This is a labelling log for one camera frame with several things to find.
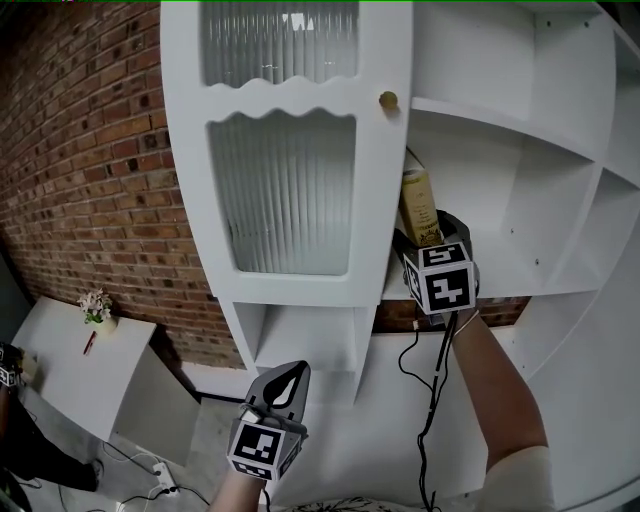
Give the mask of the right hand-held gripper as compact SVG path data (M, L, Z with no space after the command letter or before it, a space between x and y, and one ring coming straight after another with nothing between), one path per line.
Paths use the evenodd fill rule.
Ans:
M469 228L445 210L438 209L437 217L448 244L418 249L398 228L392 237L409 292L425 315L473 308L477 296L476 266L465 247L471 244Z

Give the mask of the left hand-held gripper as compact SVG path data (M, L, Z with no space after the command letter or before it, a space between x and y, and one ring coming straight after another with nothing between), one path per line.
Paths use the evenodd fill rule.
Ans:
M310 378L309 364L299 360L263 372L253 381L245 402L273 408L281 416L242 409L232 424L227 450L234 471L267 482L282 479L308 437L301 422Z

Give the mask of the olive yellow book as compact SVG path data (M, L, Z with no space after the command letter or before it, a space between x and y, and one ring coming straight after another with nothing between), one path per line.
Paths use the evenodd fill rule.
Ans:
M399 209L410 240L418 247L444 243L429 174L410 148L406 148Z

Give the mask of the person's right forearm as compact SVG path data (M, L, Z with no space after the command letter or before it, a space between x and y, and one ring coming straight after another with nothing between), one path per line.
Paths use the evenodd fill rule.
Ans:
M556 512L538 404L475 309L458 313L453 350L487 446L476 512Z

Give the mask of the person's left forearm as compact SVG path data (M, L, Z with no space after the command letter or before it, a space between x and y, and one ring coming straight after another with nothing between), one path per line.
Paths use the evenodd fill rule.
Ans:
M230 469L207 512L258 512L266 482Z

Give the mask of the white desk hutch cabinet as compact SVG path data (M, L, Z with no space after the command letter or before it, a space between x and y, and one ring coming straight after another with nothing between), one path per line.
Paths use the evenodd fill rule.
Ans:
M640 48L593 2L409 3L405 153L469 228L480 296L528 298L496 334L542 410L559 505L615 507L640 494ZM431 377L441 338L373 330L409 295L392 235L374 304L215 295L250 377L312 369L310 438L276 503L419 501L429 393L397 362Z

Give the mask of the person's patterned shirt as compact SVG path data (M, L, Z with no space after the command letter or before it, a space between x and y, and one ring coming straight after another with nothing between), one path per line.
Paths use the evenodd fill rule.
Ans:
M306 503L273 510L272 512L426 512L424 509L407 507L391 502L365 497Z

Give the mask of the white power strip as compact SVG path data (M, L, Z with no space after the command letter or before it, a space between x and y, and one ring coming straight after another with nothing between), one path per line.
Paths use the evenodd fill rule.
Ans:
M161 490L169 497L177 497L179 488L165 462L157 462L152 466L154 475L158 479Z

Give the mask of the white ribbed glass cabinet door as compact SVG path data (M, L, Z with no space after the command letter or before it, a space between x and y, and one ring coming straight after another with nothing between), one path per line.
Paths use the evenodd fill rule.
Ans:
M209 285L241 303L381 298L412 84L409 2L165 2L171 149ZM379 96L392 91L398 109Z

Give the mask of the white flowers in pot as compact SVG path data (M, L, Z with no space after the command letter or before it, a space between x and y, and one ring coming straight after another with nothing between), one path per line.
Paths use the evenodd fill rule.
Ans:
M77 304L84 315L84 323L98 335L109 336L117 328L118 321L112 314L113 301L102 288L82 294Z

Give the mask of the white side table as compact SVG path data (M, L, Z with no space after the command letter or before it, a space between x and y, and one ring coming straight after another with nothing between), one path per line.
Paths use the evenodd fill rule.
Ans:
M80 309L42 297L13 342L37 358L35 391L69 420L103 441L117 434L185 465L199 403L150 347L155 330L121 318L85 356L92 329Z

